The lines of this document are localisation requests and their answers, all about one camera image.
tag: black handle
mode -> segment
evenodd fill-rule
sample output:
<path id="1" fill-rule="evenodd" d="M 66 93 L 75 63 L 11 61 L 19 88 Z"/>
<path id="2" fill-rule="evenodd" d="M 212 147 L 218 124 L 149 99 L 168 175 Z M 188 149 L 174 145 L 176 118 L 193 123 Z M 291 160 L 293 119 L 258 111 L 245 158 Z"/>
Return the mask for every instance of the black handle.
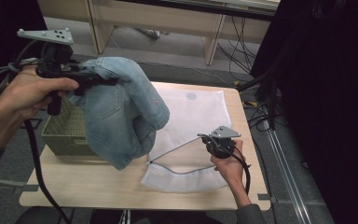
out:
<path id="1" fill-rule="evenodd" d="M 57 91 L 52 91 L 48 94 L 53 101 L 48 105 L 48 114 L 51 116 L 57 116 L 61 112 L 61 100 L 62 98 L 58 95 Z"/>

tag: denim jacket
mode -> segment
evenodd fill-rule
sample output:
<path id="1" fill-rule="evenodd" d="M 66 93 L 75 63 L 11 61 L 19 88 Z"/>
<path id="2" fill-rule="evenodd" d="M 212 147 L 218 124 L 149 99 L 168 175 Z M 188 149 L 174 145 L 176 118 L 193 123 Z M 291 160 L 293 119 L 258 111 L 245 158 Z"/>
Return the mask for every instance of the denim jacket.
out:
<path id="1" fill-rule="evenodd" d="M 102 57 L 79 65 L 80 72 L 118 78 L 116 86 L 93 86 L 83 96 L 68 94 L 69 102 L 85 114 L 89 147 L 118 170 L 150 152 L 156 130 L 170 111 L 142 68 L 120 57 Z"/>

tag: green basket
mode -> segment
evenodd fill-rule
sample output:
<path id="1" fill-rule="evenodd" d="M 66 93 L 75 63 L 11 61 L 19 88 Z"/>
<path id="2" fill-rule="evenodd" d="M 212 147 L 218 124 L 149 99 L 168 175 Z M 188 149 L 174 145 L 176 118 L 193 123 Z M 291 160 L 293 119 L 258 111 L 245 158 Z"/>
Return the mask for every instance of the green basket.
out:
<path id="1" fill-rule="evenodd" d="M 83 111 L 65 98 L 62 99 L 60 115 L 48 118 L 41 135 L 55 155 L 96 155 L 86 142 Z"/>

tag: metal bracket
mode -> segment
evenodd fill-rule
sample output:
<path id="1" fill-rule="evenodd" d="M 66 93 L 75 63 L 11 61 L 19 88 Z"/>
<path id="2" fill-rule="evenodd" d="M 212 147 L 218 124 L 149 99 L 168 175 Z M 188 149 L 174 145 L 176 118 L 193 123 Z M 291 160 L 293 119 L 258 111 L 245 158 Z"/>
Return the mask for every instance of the metal bracket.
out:
<path id="1" fill-rule="evenodd" d="M 229 129 L 226 126 L 220 126 L 211 133 L 209 133 L 211 137 L 215 138 L 231 138 L 231 137 L 241 137 L 240 133 L 235 132 L 234 130 Z"/>
<path id="2" fill-rule="evenodd" d="M 46 30 L 46 31 L 24 31 L 20 29 L 17 32 L 17 35 L 20 37 L 43 40 L 47 42 L 64 44 L 64 45 L 73 45 L 74 39 L 72 34 L 69 31 L 69 28 L 65 30 Z"/>

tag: wooden surface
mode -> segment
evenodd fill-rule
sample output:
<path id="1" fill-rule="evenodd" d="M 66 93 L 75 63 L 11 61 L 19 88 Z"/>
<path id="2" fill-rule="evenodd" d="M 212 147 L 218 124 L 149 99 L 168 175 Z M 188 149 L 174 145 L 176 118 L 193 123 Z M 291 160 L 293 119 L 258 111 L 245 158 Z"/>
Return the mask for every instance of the wooden surface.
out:
<path id="1" fill-rule="evenodd" d="M 252 164 L 249 197 L 268 210 L 269 201 L 259 201 L 258 195 L 266 195 L 266 185 L 255 153 L 252 136 L 246 122 L 238 92 L 234 89 L 192 86 L 172 83 L 153 83 L 156 88 L 205 90 L 225 92 L 227 110 L 232 129 L 241 133 L 243 153 L 247 163 Z M 45 147 L 40 157 L 43 176 L 51 195 L 60 206 L 92 208 L 128 208 L 156 210 L 232 210 L 236 209 L 234 197 L 228 187 L 198 193 L 165 193 L 143 186 L 140 181 L 146 171 L 146 156 L 132 161 L 124 170 L 118 171 L 98 157 L 55 156 Z M 28 184 L 37 184 L 34 171 Z M 23 206 L 50 206 L 39 190 L 23 192 Z"/>

